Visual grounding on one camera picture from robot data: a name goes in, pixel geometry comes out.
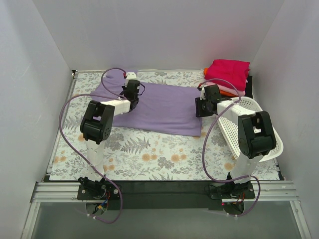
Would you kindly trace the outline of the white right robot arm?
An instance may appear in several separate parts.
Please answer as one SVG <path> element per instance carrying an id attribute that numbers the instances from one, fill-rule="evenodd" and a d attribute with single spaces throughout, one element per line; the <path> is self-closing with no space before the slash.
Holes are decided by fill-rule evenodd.
<path id="1" fill-rule="evenodd" d="M 196 117 L 216 115 L 231 121 L 238 131 L 235 144 L 240 153 L 226 180 L 213 179 L 212 198 L 243 198 L 252 195 L 251 176 L 262 158 L 275 149 L 277 141 L 269 113 L 252 111 L 239 105 L 240 100 L 223 97 L 217 85 L 200 84 L 195 99 Z"/>

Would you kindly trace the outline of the purple t shirt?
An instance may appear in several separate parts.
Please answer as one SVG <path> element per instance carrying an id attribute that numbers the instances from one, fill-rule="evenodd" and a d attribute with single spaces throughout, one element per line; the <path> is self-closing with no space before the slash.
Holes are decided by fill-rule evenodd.
<path id="1" fill-rule="evenodd" d="M 113 118 L 113 127 L 129 127 L 183 136 L 201 135 L 202 119 L 195 116 L 195 87 L 142 82 L 139 102 L 131 112 Z"/>

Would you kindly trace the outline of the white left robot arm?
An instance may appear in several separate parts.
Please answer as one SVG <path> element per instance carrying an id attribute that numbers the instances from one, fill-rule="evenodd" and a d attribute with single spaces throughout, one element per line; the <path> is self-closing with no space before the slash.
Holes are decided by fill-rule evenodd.
<path id="1" fill-rule="evenodd" d="M 78 181 L 94 199 L 104 199 L 107 188 L 103 176 L 104 147 L 111 134 L 113 118 L 131 112 L 139 102 L 140 88 L 145 86 L 138 80 L 127 80 L 122 86 L 120 96 L 116 100 L 99 102 L 91 100 L 82 122 L 80 131 L 83 133 L 87 148 L 89 169 Z"/>

